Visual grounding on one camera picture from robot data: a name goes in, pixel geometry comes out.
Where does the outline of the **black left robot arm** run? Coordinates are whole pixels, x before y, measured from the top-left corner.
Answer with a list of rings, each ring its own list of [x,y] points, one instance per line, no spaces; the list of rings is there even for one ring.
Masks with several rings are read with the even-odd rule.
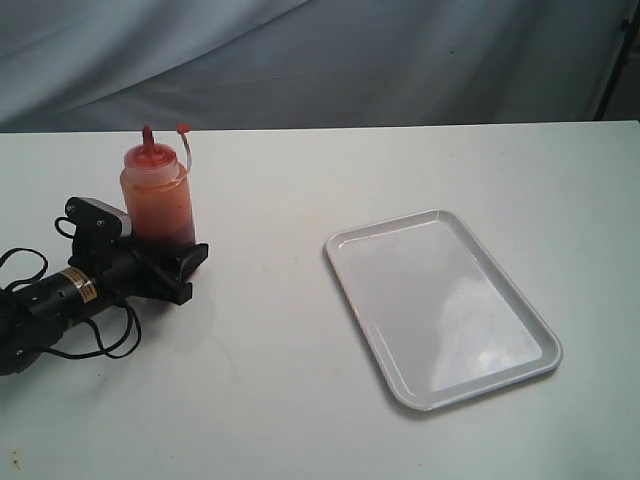
[[[2,288],[2,375],[24,371],[43,354],[66,360],[130,355],[142,340],[131,298],[185,304],[193,296],[190,278],[208,256],[206,243],[160,252],[127,239],[75,239],[67,268],[52,275],[40,270]],[[107,345],[94,317],[111,307],[125,312],[126,324],[122,336]],[[92,330],[95,349],[86,353],[58,349],[63,335],[78,325]]]

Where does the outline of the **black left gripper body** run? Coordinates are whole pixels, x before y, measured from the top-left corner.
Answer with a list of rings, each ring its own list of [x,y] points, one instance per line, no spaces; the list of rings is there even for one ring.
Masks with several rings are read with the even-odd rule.
[[[81,278],[78,292],[87,310],[104,310],[130,297],[175,301],[175,256],[130,238],[75,235],[67,273]]]

